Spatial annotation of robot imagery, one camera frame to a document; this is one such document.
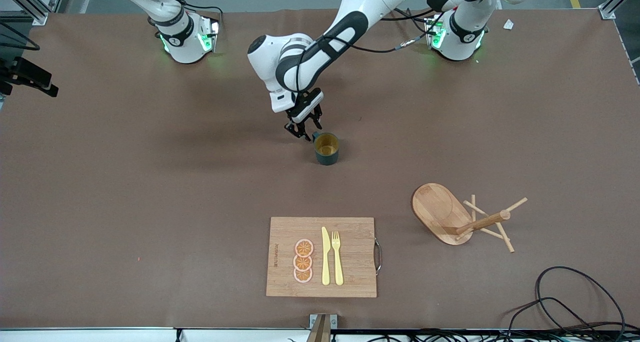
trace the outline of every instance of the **table surface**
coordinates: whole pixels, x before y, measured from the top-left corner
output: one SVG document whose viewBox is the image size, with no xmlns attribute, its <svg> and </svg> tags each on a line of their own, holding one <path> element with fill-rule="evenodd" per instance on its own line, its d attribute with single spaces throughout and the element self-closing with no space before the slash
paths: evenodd
<svg viewBox="0 0 640 342">
<path fill-rule="evenodd" d="M 465 62 L 423 43 L 347 52 L 316 84 L 341 140 L 327 167 L 282 128 L 245 53 L 261 34 L 317 36 L 334 14 L 229 14 L 225 53 L 194 65 L 173 62 L 140 15 L 34 29 L 42 50 L 25 56 L 60 93 L 19 87 L 0 113 L 0 326 L 297 327 L 331 312 L 348 328 L 504 327 L 557 264 L 638 323 L 640 94 L 614 23 L 498 11 Z M 378 23 L 358 44 L 416 32 Z M 505 224 L 516 253 L 484 233 L 439 242 L 411 208 L 428 182 L 487 212 L 528 197 Z M 375 217 L 378 297 L 267 297 L 272 216 Z M 562 271 L 542 293 L 618 318 Z M 531 310 L 515 326 L 551 324 Z"/>
</svg>

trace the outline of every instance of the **fork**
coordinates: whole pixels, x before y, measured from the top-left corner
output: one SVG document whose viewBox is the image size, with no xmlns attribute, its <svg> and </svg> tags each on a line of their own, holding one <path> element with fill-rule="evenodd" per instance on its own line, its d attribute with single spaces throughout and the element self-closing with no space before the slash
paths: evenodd
<svg viewBox="0 0 640 342">
<path fill-rule="evenodd" d="M 342 285 L 345 278 L 343 278 L 343 264 L 340 262 L 340 233 L 338 231 L 331 232 L 331 246 L 335 256 L 335 283 Z"/>
</svg>

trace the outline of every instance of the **mug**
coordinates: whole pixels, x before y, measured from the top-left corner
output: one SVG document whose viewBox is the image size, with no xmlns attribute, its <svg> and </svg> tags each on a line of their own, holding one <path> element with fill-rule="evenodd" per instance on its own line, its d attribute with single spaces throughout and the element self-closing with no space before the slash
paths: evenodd
<svg viewBox="0 0 640 342">
<path fill-rule="evenodd" d="M 315 158 L 323 166 L 331 166 L 338 161 L 340 144 L 338 137 L 331 133 L 313 133 L 313 147 L 315 148 Z"/>
</svg>

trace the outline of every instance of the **yellow knife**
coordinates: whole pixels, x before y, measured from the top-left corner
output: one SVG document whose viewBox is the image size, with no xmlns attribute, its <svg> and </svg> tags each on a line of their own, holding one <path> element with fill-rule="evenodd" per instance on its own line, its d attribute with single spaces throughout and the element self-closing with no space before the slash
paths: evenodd
<svg viewBox="0 0 640 342">
<path fill-rule="evenodd" d="M 329 285 L 329 251 L 331 250 L 331 240 L 327 229 L 322 227 L 322 284 Z"/>
</svg>

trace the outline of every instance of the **cutting board handle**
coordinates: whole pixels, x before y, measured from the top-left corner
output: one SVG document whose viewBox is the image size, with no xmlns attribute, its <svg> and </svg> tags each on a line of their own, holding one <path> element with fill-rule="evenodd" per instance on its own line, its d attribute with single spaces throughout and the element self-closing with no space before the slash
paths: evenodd
<svg viewBox="0 0 640 342">
<path fill-rule="evenodd" d="M 373 241 L 377 247 L 377 268 L 375 269 L 375 275 L 377 276 L 380 274 L 380 268 L 382 268 L 382 247 L 380 246 L 380 242 L 378 242 L 378 238 L 373 237 Z"/>
</svg>

